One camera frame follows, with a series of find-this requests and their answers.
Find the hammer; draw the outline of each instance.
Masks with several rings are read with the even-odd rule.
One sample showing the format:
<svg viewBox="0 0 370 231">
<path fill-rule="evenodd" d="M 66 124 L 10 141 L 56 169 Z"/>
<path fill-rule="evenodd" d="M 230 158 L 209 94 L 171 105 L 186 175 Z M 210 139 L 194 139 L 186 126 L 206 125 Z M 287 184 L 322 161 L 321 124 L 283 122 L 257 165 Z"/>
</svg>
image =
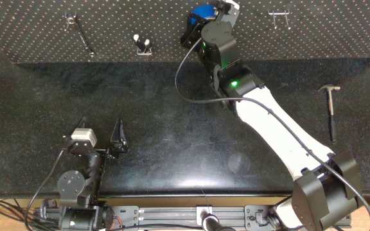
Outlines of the hammer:
<svg viewBox="0 0 370 231">
<path fill-rule="evenodd" d="M 321 87 L 318 91 L 326 89 L 329 96 L 329 111 L 330 111 L 330 127 L 331 127 L 331 142 L 335 144 L 337 141 L 337 131 L 335 128 L 335 122 L 333 120 L 333 103 L 332 103 L 332 90 L 340 90 L 339 86 L 334 86 L 332 84 L 327 84 Z"/>
</svg>

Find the pegboard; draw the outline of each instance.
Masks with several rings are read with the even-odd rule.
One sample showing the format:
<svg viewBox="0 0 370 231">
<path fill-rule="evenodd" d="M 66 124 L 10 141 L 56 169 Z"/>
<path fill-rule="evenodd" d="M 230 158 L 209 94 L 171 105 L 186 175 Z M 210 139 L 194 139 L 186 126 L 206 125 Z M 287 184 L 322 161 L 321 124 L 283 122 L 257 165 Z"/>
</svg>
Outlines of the pegboard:
<svg viewBox="0 0 370 231">
<path fill-rule="evenodd" d="M 206 0 L 0 1 L 0 50 L 14 63 L 178 62 L 188 51 L 179 42 L 192 9 Z M 370 57 L 370 0 L 238 2 L 233 28 L 245 60 Z M 268 11 L 277 16 L 274 28 Z M 76 30 L 65 31 L 66 12 L 77 13 L 95 51 L 91 58 Z M 149 58 L 136 54 L 132 36 L 154 44 Z M 194 54 L 189 60 L 198 60 Z"/>
</svg>

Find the wooden floor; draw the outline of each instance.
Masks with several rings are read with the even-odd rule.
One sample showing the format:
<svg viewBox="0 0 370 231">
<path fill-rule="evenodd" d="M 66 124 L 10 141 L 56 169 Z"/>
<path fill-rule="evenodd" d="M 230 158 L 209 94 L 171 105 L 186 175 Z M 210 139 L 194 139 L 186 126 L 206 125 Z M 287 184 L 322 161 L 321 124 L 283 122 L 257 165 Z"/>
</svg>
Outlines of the wooden floor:
<svg viewBox="0 0 370 231">
<path fill-rule="evenodd" d="M 25 204 L 26 204 L 26 201 L 20 201 L 21 206 L 25 206 Z M 133 204 L 143 206 L 143 205 L 141 205 L 141 201 L 138 201 L 138 203 L 133 203 Z M 352 227 L 353 227 L 352 229 L 346 229 L 346 230 L 349 230 L 349 231 L 350 230 L 351 231 L 367 231 L 367 230 L 369 230 L 370 220 L 369 220 L 368 213 L 367 213 L 367 211 L 364 207 L 362 207 L 362 208 L 358 209 L 357 211 L 354 211 L 354 213 L 352 213 Z M 25 229 L 23 223 L 13 221 L 11 219 L 8 219 L 8 218 L 0 215 L 0 230 L 22 231 L 22 230 L 26 230 L 26 229 Z"/>
</svg>

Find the black tabletop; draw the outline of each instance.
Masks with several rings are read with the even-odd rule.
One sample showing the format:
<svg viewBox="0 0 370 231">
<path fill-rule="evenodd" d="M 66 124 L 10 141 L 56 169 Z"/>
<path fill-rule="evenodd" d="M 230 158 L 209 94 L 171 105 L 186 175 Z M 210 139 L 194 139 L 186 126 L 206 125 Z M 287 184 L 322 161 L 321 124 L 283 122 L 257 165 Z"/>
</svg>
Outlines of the black tabletop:
<svg viewBox="0 0 370 231">
<path fill-rule="evenodd" d="M 326 83 L 333 93 L 338 144 L 360 164 L 370 194 L 370 60 L 248 62 L 276 101 L 311 136 L 330 146 Z M 285 195 L 292 179 L 267 143 L 219 104 L 182 101 L 173 88 L 178 63 L 14 65 L 0 53 L 0 197 L 32 195 L 68 134 L 85 116 L 98 145 L 117 118 L 128 153 L 107 160 L 102 196 Z M 202 64 L 186 63 L 179 84 L 191 98 L 213 98 Z M 56 196 L 58 177 L 81 169 L 62 157 L 40 196 Z"/>
</svg>

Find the blue object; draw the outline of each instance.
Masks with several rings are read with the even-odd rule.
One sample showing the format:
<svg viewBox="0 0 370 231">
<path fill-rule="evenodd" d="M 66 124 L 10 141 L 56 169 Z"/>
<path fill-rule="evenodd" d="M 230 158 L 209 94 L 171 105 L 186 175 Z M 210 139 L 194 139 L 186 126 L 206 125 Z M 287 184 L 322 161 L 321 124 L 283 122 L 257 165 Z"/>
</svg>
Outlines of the blue object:
<svg viewBox="0 0 370 231">
<path fill-rule="evenodd" d="M 192 13 L 201 16 L 204 19 L 215 19 L 215 9 L 214 5 L 204 5 L 199 6 L 198 8 L 194 9 Z M 193 26 L 197 22 L 197 19 L 191 18 L 191 25 Z"/>
</svg>

